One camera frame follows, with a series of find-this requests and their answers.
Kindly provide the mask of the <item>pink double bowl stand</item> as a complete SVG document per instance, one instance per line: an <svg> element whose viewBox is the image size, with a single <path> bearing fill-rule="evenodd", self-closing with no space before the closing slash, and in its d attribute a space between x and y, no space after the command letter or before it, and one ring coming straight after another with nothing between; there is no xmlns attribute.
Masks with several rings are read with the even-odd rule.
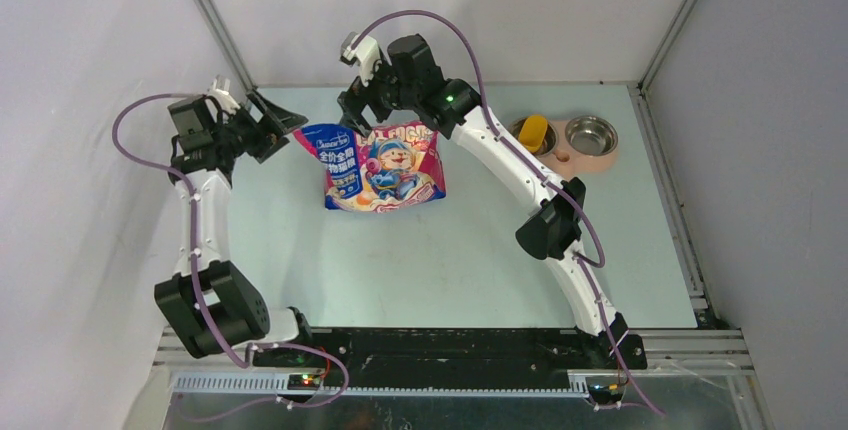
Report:
<svg viewBox="0 0 848 430"><path fill-rule="evenodd" d="M540 156L533 155L533 157L540 164L555 171L566 180L579 175L601 173L609 170L617 159L618 147L613 153L601 157L584 155L574 150L568 144L564 135L566 124L574 118L565 120L548 119L556 132L557 143L549 153Z"/></svg>

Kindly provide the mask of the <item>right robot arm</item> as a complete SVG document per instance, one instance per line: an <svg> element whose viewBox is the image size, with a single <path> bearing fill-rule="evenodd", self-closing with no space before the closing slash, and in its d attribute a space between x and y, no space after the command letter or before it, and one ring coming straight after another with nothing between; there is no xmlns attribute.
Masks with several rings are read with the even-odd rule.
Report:
<svg viewBox="0 0 848 430"><path fill-rule="evenodd" d="M370 109L385 121L408 110L480 161L515 196L528 218L516 232L519 246L551 270L569 302L585 361L596 368L616 362L626 369L636 341L623 315L602 291L585 255L583 235L597 233L583 209L585 184L566 179L537 160L492 114L482 87L443 75L419 34L401 37L382 51L377 41L351 33L340 60L359 74L338 97L341 125L363 137Z"/></svg>

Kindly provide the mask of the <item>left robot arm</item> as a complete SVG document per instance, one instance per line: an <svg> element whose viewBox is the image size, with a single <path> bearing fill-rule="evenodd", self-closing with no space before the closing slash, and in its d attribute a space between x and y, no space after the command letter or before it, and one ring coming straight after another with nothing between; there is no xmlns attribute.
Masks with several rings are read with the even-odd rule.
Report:
<svg viewBox="0 0 848 430"><path fill-rule="evenodd" d="M307 123L253 88L244 104L222 90L168 107L177 130L168 177L182 205L174 274L154 300L187 352L200 359L259 340L271 330L264 298L231 260L228 208L238 158L263 163Z"/></svg>

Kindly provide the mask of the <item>colourful pet food bag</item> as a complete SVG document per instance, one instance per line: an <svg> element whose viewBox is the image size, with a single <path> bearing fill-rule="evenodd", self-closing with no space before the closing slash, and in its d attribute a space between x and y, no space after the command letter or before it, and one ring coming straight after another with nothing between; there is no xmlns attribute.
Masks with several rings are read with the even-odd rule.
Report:
<svg viewBox="0 0 848 430"><path fill-rule="evenodd" d="M325 169L328 210L388 213L446 196L439 134L419 121L381 125L367 137L329 123L294 136Z"/></svg>

